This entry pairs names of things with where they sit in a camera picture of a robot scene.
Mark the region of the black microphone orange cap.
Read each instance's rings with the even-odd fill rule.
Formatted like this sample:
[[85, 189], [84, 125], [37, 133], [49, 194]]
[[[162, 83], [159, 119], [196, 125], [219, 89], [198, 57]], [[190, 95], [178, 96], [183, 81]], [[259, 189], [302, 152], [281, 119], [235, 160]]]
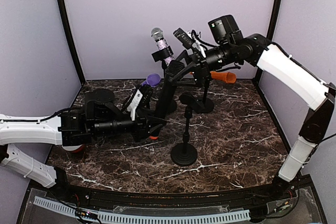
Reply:
[[154, 117], [160, 118], [165, 123], [168, 114], [169, 106], [174, 98], [177, 85], [172, 82], [172, 79], [185, 67], [184, 63], [173, 60], [166, 68], [163, 87], [159, 95], [159, 100], [156, 104]]

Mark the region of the orange toy microphone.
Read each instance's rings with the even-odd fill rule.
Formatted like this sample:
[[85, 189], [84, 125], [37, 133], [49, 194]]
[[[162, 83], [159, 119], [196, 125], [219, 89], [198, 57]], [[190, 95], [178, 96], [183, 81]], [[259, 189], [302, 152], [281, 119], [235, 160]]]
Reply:
[[234, 73], [231, 72], [215, 72], [211, 71], [211, 77], [213, 80], [219, 80], [224, 83], [233, 84], [236, 82], [237, 78]]

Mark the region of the tall stand large clip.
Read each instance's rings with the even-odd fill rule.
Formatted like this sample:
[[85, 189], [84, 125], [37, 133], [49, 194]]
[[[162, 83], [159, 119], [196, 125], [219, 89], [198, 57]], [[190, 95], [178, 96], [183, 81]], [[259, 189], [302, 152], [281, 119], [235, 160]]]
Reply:
[[[167, 46], [163, 49], [159, 49], [158, 51], [154, 52], [152, 54], [152, 57], [154, 59], [155, 62], [160, 61], [161, 62], [161, 67], [163, 69], [163, 74], [165, 76], [165, 72], [167, 67], [169, 66], [170, 62], [174, 59], [173, 57], [173, 51], [171, 49], [170, 46]], [[177, 109], [177, 103], [176, 101], [173, 99], [168, 107], [168, 114], [172, 114], [173, 112], [175, 112]]]

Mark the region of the small black stand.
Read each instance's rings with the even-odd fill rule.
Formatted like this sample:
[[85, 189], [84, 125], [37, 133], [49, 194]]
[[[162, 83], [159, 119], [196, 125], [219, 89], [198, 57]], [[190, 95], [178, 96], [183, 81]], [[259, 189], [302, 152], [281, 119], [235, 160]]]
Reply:
[[178, 166], [186, 167], [193, 165], [197, 160], [197, 150], [196, 148], [189, 143], [190, 140], [190, 133], [189, 133], [189, 127], [190, 127], [190, 119], [193, 116], [193, 112], [201, 113], [204, 106], [201, 102], [197, 100], [196, 97], [194, 97], [189, 92], [183, 92], [179, 96], [179, 100], [182, 104], [186, 105], [184, 117], [186, 118], [186, 124], [185, 124], [185, 131], [183, 133], [182, 143], [176, 144], [171, 149], [171, 160], [173, 163], [175, 163]]
[[196, 105], [194, 111], [197, 114], [206, 114], [206, 113], [211, 113], [214, 109], [214, 102], [208, 98], [208, 88], [210, 84], [210, 79], [207, 78], [204, 81], [204, 93], [202, 98], [197, 98], [196, 99]]

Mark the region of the purple toy microphone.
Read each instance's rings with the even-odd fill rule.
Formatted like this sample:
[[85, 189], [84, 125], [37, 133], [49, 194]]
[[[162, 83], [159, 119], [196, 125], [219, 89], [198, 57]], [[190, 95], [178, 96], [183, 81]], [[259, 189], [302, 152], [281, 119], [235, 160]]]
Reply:
[[141, 83], [141, 86], [150, 86], [152, 88], [157, 87], [161, 82], [161, 76], [157, 73], [152, 73]]

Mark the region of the glitter microphone silver head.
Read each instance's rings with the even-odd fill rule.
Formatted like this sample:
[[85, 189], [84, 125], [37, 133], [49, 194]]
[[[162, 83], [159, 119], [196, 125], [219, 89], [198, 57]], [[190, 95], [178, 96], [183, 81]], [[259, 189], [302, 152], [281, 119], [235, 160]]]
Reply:
[[151, 37], [154, 39], [158, 48], [158, 51], [152, 54], [154, 61], [161, 61], [168, 66], [171, 61], [174, 60], [174, 57], [171, 47], [163, 36], [163, 31], [160, 28], [155, 27], [151, 30]]

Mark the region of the black stand ring clip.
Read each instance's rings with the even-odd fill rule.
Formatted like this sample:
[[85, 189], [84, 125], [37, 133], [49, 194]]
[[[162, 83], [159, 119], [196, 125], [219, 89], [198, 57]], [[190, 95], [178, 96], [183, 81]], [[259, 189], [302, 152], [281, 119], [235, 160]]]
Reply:
[[152, 93], [147, 94], [144, 98], [144, 104], [145, 104], [144, 107], [147, 108], [147, 109], [150, 109], [150, 103], [151, 103], [152, 100], [157, 101], [158, 98], [155, 95], [153, 95]]

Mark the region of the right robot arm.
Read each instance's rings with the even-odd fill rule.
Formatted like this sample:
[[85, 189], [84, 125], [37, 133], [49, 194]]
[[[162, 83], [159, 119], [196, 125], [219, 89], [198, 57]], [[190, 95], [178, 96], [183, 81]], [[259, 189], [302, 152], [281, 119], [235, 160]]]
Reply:
[[200, 40], [195, 32], [186, 33], [181, 28], [174, 31], [173, 35], [185, 49], [192, 50], [193, 55], [185, 58], [187, 66], [174, 75], [173, 83], [188, 72], [205, 77], [231, 63], [247, 62], [277, 78], [309, 107], [297, 140], [272, 180], [270, 195], [281, 196], [320, 143], [327, 139], [325, 134], [335, 108], [335, 85], [318, 78], [265, 36], [244, 37], [232, 15], [213, 19], [208, 26], [217, 45], [211, 45], [205, 52], [197, 48]]

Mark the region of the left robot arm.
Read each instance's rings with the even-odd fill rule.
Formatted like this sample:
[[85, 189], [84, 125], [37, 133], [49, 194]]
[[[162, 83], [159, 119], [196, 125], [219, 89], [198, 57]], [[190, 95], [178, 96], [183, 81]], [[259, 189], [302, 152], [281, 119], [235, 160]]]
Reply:
[[21, 151], [18, 143], [45, 143], [73, 152], [91, 143], [97, 136], [132, 134], [137, 142], [163, 126], [166, 120], [146, 108], [151, 92], [137, 89], [122, 109], [114, 105], [115, 95], [108, 89], [85, 94], [82, 107], [65, 108], [47, 117], [1, 115], [1, 166], [45, 188], [67, 184], [66, 172], [48, 166]]

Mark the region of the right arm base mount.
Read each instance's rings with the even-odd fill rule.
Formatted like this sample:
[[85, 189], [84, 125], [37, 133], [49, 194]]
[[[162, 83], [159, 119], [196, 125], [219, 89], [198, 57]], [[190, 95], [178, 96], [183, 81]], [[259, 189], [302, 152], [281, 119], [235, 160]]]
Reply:
[[272, 199], [280, 199], [284, 196], [290, 196], [291, 189], [290, 189], [290, 182], [281, 178], [278, 174], [274, 176], [271, 182], [271, 188], [269, 190], [270, 197]]

